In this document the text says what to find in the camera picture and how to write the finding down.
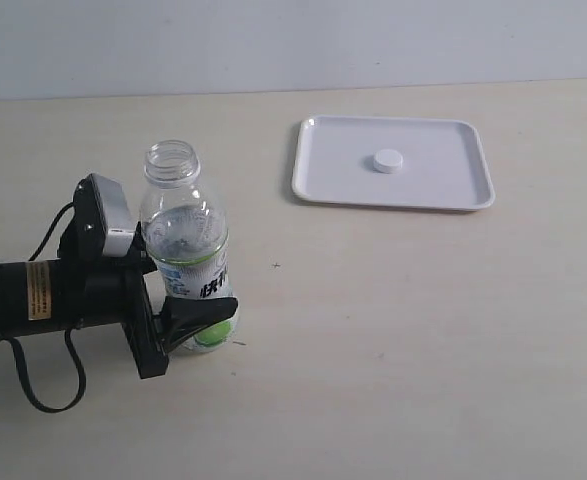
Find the white tray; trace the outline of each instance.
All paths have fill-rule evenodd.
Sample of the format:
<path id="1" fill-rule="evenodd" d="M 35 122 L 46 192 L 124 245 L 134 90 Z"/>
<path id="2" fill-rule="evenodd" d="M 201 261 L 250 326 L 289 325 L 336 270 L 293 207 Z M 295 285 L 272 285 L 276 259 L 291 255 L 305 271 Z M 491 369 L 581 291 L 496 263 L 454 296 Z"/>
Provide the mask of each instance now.
<path id="1" fill-rule="evenodd" d="M 401 154 L 401 165 L 376 164 L 376 152 L 388 149 Z M 477 130 L 462 121 L 423 118 L 305 120 L 293 191 L 311 202 L 445 210 L 480 210 L 495 199 Z"/>

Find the yellow label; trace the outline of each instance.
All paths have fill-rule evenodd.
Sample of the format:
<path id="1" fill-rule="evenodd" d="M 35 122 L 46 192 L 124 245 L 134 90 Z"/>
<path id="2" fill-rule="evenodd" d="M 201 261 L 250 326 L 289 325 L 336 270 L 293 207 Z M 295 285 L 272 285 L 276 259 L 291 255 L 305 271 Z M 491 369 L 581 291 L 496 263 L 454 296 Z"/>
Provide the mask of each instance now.
<path id="1" fill-rule="evenodd" d="M 26 285 L 29 302 L 29 320 L 51 318 L 51 277 L 49 262 L 26 264 Z"/>

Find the clear plastic bottle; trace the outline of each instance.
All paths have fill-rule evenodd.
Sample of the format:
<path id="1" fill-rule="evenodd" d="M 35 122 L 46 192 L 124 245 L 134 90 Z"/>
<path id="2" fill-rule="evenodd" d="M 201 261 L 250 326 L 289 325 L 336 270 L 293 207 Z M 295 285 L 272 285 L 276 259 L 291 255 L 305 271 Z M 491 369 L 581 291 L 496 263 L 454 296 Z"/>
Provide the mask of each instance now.
<path id="1" fill-rule="evenodd" d="M 229 297 L 228 228 L 224 208 L 200 175 L 188 143 L 167 140 L 146 154 L 149 187 L 140 207 L 146 248 L 162 274 L 167 295 L 191 299 Z M 227 342 L 239 313 L 200 332 L 183 346 L 209 352 Z"/>

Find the table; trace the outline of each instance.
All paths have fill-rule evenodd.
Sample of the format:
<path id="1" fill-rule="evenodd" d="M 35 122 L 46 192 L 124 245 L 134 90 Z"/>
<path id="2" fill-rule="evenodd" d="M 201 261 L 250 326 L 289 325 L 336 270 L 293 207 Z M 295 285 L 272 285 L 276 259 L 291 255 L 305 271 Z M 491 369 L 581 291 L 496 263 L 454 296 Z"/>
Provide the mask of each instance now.
<path id="1" fill-rule="evenodd" d="M 301 203 L 298 124 L 320 113 L 471 122 L 496 203 Z M 80 331 L 86 397 L 51 416 L 1 343 L 0 478 L 587 479 L 587 80 L 0 102 L 0 261 L 26 258 L 89 172 L 136 209 L 167 138 L 226 200 L 245 345 L 141 381 L 118 326 Z M 61 334 L 23 343 L 63 404 Z"/>

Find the cable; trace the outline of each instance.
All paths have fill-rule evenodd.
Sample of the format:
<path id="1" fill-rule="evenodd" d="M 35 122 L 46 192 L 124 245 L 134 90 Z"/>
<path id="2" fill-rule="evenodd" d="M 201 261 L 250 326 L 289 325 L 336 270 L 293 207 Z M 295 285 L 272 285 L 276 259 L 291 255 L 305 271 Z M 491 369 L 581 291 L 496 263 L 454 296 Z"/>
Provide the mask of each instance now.
<path id="1" fill-rule="evenodd" d="M 71 354 L 71 358 L 73 359 L 73 364 L 77 369 L 77 393 L 75 394 L 75 398 L 71 400 L 71 402 L 66 405 L 65 407 L 61 408 L 52 408 L 47 407 L 42 402 L 40 402 L 35 393 L 33 392 L 33 387 L 31 387 L 31 381 L 29 380 L 29 371 L 26 366 L 26 357 L 24 356 L 24 349 L 20 342 L 15 338 L 3 338 L 2 340 L 6 340 L 11 345 L 13 349 L 13 357 L 15 358 L 15 366 L 17 367 L 17 378 L 20 380 L 20 385 L 22 386 L 22 391 L 28 401 L 37 408 L 40 412 L 44 413 L 60 413 L 68 410 L 69 408 L 73 408 L 75 405 L 78 404 L 82 397 L 84 396 L 84 392 L 86 392 L 86 372 L 84 371 L 84 367 L 82 366 L 82 361 L 80 360 L 80 356 L 77 354 L 77 350 L 75 350 L 75 346 L 71 341 L 71 332 L 73 328 L 69 328 L 64 331 L 64 343 L 66 344 L 66 348 L 68 348 L 69 353 Z"/>
<path id="2" fill-rule="evenodd" d="M 57 212 L 57 215 L 55 215 L 55 218 L 51 222 L 51 226 L 47 230 L 46 235 L 44 235 L 42 242 L 37 247 L 37 250 L 35 250 L 33 255 L 31 255 L 31 257 L 29 258 L 29 262 L 32 262 L 33 260 L 35 260 L 40 255 L 40 253 L 42 253 L 42 250 L 44 250 L 44 247 L 46 246 L 49 239 L 51 238 L 51 235 L 53 234 L 53 230 L 55 230 L 55 227 L 57 226 L 59 221 L 62 219 L 62 216 L 72 207 L 73 207 L 73 203 L 67 203 L 66 205 L 64 205 L 62 207 L 62 209 L 59 212 Z"/>

